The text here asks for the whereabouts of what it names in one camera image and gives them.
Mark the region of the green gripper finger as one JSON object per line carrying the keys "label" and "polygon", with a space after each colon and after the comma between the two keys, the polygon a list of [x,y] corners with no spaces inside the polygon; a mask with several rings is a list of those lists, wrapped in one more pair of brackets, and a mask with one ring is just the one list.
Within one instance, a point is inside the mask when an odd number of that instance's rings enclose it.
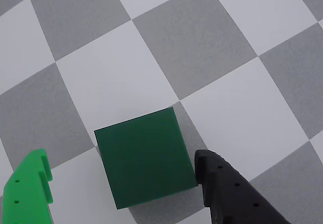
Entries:
{"label": "green gripper finger", "polygon": [[51,169],[44,149],[31,151],[7,181],[3,191],[2,223],[53,223],[49,182]]}

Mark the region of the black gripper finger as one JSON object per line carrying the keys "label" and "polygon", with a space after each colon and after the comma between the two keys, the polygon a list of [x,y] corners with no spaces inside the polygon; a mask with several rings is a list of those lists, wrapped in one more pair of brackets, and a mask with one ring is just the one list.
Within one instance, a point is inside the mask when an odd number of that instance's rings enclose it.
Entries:
{"label": "black gripper finger", "polygon": [[195,151],[195,176],[212,223],[289,223],[220,155]]}

